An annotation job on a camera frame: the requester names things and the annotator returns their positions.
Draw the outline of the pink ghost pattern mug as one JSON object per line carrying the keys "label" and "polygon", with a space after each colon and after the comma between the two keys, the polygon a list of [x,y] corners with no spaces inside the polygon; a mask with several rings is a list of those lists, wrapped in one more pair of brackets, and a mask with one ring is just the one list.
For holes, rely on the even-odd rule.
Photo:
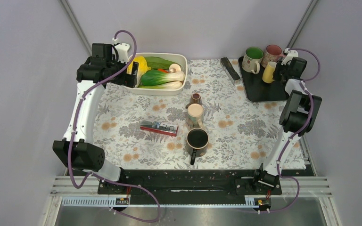
{"label": "pink ghost pattern mug", "polygon": [[266,67],[269,62],[276,62],[280,56],[283,56],[283,49],[278,45],[268,45],[261,61],[261,66]]}

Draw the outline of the yellow mug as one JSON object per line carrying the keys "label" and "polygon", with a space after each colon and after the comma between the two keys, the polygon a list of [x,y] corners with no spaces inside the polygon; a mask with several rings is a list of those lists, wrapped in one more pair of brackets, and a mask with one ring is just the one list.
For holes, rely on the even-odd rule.
{"label": "yellow mug", "polygon": [[276,62],[269,62],[265,67],[265,70],[262,75],[262,81],[265,83],[272,83],[274,82],[273,73],[275,72],[277,63]]}

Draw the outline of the cream christmas mug green inside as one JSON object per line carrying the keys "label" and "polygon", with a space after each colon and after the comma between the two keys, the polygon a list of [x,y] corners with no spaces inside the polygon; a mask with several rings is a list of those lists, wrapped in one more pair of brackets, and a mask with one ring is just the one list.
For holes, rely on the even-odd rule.
{"label": "cream christmas mug green inside", "polygon": [[249,47],[246,49],[243,60],[242,69],[245,72],[258,74],[260,72],[260,63],[264,56],[264,52],[258,47]]}

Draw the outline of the black interior mug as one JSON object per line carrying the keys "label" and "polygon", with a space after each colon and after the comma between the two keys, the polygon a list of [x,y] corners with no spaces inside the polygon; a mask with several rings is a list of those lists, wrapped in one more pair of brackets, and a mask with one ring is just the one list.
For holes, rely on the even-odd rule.
{"label": "black interior mug", "polygon": [[209,135],[202,128],[193,128],[187,133],[186,142],[186,150],[190,155],[190,165],[194,165],[196,158],[206,154],[209,144]]}

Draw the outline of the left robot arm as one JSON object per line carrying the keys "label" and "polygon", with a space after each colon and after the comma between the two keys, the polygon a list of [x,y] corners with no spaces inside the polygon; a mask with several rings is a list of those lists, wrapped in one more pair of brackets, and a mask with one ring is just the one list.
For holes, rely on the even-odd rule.
{"label": "left robot arm", "polygon": [[117,194],[127,189],[127,181],[121,177],[122,168],[106,160],[104,150],[93,144],[93,128],[107,83],[129,88],[137,83],[136,72],[127,72],[130,48],[126,43],[92,45],[92,55],[76,72],[77,95],[69,126],[52,146],[69,171],[110,180],[109,187]]}

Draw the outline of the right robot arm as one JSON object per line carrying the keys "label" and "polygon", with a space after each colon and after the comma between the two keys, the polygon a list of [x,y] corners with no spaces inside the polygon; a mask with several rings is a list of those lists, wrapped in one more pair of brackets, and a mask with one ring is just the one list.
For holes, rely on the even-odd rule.
{"label": "right robot arm", "polygon": [[295,143],[311,131],[316,120],[322,98],[313,95],[300,78],[306,65],[307,61],[297,56],[283,57],[276,64],[273,78],[283,83],[289,97],[280,116],[277,141],[267,160],[255,170],[251,182],[258,194],[276,188],[287,155]]}

